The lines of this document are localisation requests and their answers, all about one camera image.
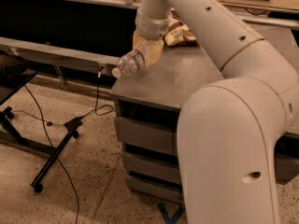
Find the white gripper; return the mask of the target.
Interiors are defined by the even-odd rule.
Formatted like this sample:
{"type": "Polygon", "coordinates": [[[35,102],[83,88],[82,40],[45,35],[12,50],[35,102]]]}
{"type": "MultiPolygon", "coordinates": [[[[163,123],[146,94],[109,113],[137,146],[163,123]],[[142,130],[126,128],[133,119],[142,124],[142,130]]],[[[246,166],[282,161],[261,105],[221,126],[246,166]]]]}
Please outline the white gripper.
{"type": "Polygon", "coordinates": [[[170,18],[154,19],[141,8],[136,12],[133,49],[142,51],[144,64],[148,68],[157,63],[164,48],[163,36],[168,31],[170,18]]]}

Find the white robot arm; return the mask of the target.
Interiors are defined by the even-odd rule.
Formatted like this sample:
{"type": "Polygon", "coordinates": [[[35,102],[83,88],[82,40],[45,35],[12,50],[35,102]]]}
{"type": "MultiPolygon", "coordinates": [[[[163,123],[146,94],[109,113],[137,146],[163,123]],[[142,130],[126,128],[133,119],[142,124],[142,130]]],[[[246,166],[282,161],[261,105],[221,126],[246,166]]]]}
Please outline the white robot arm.
{"type": "Polygon", "coordinates": [[[217,0],[142,0],[136,29],[153,40],[174,9],[223,79],[192,94],[178,118],[189,224],[280,224],[274,150],[298,116],[298,74],[217,0]]]}

